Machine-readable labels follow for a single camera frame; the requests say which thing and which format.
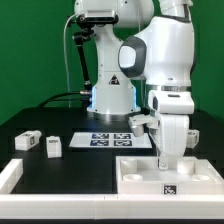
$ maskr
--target green wall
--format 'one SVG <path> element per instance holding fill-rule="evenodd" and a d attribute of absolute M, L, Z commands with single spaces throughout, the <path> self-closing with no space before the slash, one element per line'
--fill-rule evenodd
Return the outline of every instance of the green wall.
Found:
<path fill-rule="evenodd" d="M 23 108 L 35 107 L 46 98 L 67 91 L 62 37 L 67 16 L 73 14 L 74 1 L 0 1 L 0 123 Z M 158 2 L 154 2 L 158 13 Z M 191 11 L 198 55 L 192 95 L 197 108 L 224 123 L 224 1 L 195 0 Z M 76 30 L 69 29 L 68 37 Z M 134 32 L 118 30 L 116 34 L 127 37 Z M 93 41 L 85 45 L 85 52 L 94 83 L 97 59 Z M 79 90 L 80 63 L 70 39 L 68 55 L 72 90 Z"/>

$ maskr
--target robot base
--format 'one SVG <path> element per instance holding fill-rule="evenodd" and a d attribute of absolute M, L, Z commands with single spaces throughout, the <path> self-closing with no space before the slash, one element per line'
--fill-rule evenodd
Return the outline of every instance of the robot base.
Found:
<path fill-rule="evenodd" d="M 100 114 L 93 111 L 87 111 L 88 117 L 95 118 L 102 121 L 128 121 L 129 117 L 140 114 L 140 110 L 130 114 Z"/>

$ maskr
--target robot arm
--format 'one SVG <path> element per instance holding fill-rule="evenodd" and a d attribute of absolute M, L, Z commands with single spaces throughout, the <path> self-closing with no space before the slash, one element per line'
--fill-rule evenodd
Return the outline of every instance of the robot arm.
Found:
<path fill-rule="evenodd" d="M 84 34 L 86 30 L 91 34 L 97 48 L 98 80 L 92 89 L 92 104 L 87 108 L 89 116 L 126 120 L 130 114 L 140 112 L 135 88 L 118 65 L 123 41 L 114 35 L 113 27 L 149 24 L 153 12 L 151 0 L 76 0 L 77 24 Z"/>
<path fill-rule="evenodd" d="M 146 77 L 148 107 L 155 119 L 149 121 L 147 117 L 145 123 L 160 155 L 159 167 L 166 170 L 169 156 L 179 157 L 185 152 L 187 115 L 194 111 L 188 91 L 194 63 L 194 29 L 189 12 L 191 1 L 159 2 L 162 15 L 154 17 L 146 29 L 124 42 L 119 65 L 129 78 L 141 74 Z M 129 121 L 136 130 L 138 119 L 136 116 Z"/>

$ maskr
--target white platform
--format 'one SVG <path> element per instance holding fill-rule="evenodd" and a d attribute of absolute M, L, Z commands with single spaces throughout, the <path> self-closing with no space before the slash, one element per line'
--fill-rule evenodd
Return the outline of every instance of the white platform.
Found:
<path fill-rule="evenodd" d="M 136 138 L 132 133 L 76 132 L 69 147 L 74 148 L 152 148 L 149 136 Z"/>
<path fill-rule="evenodd" d="M 222 177 L 195 157 L 169 161 L 167 171 L 156 157 L 117 157 L 116 176 L 120 194 L 224 195 Z"/>
<path fill-rule="evenodd" d="M 4 175 L 17 170 L 15 167 L 18 166 L 12 166 L 12 169 L 10 166 L 7 167 L 2 172 Z M 219 185 L 219 182 L 222 182 L 220 176 L 213 176 L 214 170 L 210 166 L 208 169 L 211 171 L 212 181 L 217 181 Z M 161 192 L 159 194 L 126 192 L 115 195 L 10 195 L 1 192 L 0 219 L 224 219 L 224 195 L 221 192 L 216 193 L 216 195 L 164 195 Z"/>

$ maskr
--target black table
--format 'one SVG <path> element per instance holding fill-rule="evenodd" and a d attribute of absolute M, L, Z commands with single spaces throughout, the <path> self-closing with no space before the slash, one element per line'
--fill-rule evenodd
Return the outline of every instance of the black table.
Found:
<path fill-rule="evenodd" d="M 200 130 L 200 142 L 186 155 L 207 159 L 224 177 L 223 126 L 206 112 L 195 111 L 191 117 L 191 129 Z M 28 152 L 15 150 L 14 138 L 27 130 L 40 130 L 40 144 Z M 12 193 L 16 194 L 116 194 L 115 157 L 124 155 L 155 156 L 152 149 L 74 149 L 69 143 L 74 132 L 129 133 L 127 122 L 108 122 L 88 118 L 79 108 L 28 108 L 19 112 L 0 127 L 0 171 L 12 158 L 22 158 L 24 175 Z M 46 137 L 60 136 L 63 156 L 48 159 Z M 72 220 L 71 223 L 149 223 L 149 220 Z M 150 223 L 162 223 L 154 220 Z M 57 221 L 53 223 L 70 223 Z M 166 220 L 166 223 L 178 220 Z"/>

